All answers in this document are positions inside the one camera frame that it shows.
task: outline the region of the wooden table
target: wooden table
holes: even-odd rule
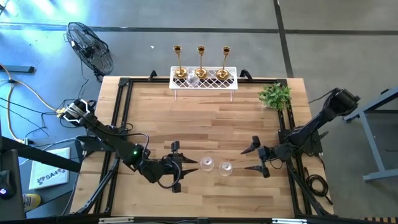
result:
[[[103,80],[96,115],[104,124],[111,122],[119,78]],[[303,79],[289,78],[287,82],[292,89],[295,124],[303,125],[312,118]],[[148,183],[138,172],[133,173],[121,164],[112,216],[293,217],[285,165],[274,169],[267,163],[271,173],[267,179],[259,172],[243,169],[259,164],[257,152],[240,155],[250,145],[253,135],[259,136],[263,145],[278,145],[277,113],[262,107],[257,98],[260,89],[260,84],[239,84],[233,102],[229,102],[228,91],[179,91],[174,102],[168,83],[135,83],[127,121],[134,125],[134,132],[150,136],[151,157],[161,158],[170,153],[171,142],[179,140],[179,152],[198,162],[210,156],[215,160],[215,167],[210,172],[198,170],[188,174],[180,181],[182,193],[174,194],[170,189]],[[133,136],[129,140],[145,143],[141,137]],[[96,152],[84,160],[71,211],[78,210],[97,187],[103,157],[104,153]],[[325,176],[316,157],[303,156],[302,159],[310,174]],[[223,161],[231,161],[233,165],[228,177],[218,172],[218,165]],[[273,165],[279,167],[280,161],[274,161]],[[183,167],[200,168],[200,165],[183,164]],[[164,176],[160,181],[169,185],[172,178]],[[106,204],[108,189],[101,210]],[[304,210],[301,190],[298,186],[297,189],[300,208]],[[317,199],[333,213],[333,207],[325,198]]]

